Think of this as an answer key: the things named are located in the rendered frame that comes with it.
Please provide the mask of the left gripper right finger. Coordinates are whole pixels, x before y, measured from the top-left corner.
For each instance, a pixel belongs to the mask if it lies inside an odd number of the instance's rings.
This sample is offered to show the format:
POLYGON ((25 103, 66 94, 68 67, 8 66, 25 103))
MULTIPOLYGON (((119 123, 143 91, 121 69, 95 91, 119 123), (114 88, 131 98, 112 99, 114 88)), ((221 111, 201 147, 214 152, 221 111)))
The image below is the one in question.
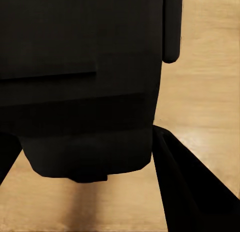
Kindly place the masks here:
POLYGON ((153 125, 152 154, 168 232, 240 232, 240 199, 171 131, 153 125))

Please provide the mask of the digital camera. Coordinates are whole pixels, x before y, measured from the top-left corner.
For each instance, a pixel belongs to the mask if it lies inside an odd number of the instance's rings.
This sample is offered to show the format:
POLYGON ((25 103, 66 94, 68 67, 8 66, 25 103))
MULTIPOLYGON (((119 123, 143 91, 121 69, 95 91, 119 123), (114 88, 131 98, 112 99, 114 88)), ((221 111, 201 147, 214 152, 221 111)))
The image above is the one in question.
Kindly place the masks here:
POLYGON ((151 162, 162 62, 183 0, 0 0, 0 131, 32 169, 77 183, 151 162))

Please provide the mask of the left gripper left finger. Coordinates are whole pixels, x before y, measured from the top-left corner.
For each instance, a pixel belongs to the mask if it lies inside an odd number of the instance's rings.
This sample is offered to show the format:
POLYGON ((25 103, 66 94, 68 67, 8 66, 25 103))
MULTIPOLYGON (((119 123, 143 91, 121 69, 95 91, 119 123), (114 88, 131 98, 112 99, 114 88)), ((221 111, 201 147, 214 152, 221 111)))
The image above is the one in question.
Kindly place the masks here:
POLYGON ((18 136, 0 130, 0 185, 22 150, 18 136))

